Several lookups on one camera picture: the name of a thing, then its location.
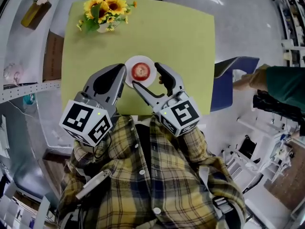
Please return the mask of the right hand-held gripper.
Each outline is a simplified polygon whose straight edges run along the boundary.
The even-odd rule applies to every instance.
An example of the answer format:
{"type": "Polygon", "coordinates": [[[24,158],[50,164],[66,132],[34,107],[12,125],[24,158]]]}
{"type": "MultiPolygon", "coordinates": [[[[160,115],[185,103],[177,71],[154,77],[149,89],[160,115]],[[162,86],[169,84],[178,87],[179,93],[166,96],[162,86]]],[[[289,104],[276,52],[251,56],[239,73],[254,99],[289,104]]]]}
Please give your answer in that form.
{"type": "Polygon", "coordinates": [[[159,62],[155,62],[154,66],[160,74],[159,82],[167,89],[167,96],[175,96],[166,101],[165,94],[155,95],[136,81],[132,82],[133,88],[153,108],[158,121],[175,137],[181,136],[197,126],[200,110],[194,98],[182,91],[184,90],[183,80],[177,72],[159,62]]]}

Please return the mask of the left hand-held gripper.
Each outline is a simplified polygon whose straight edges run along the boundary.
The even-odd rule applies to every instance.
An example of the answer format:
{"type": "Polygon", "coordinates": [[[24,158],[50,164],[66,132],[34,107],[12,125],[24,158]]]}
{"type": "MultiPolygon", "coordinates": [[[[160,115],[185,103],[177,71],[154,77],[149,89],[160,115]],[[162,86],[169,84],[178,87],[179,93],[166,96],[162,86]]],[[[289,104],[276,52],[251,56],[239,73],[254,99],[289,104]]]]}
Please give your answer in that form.
{"type": "Polygon", "coordinates": [[[69,100],[60,119],[62,127],[71,137],[88,145],[97,146],[113,127],[111,118],[122,95],[127,69],[124,64],[113,64],[94,73],[69,100]]]}

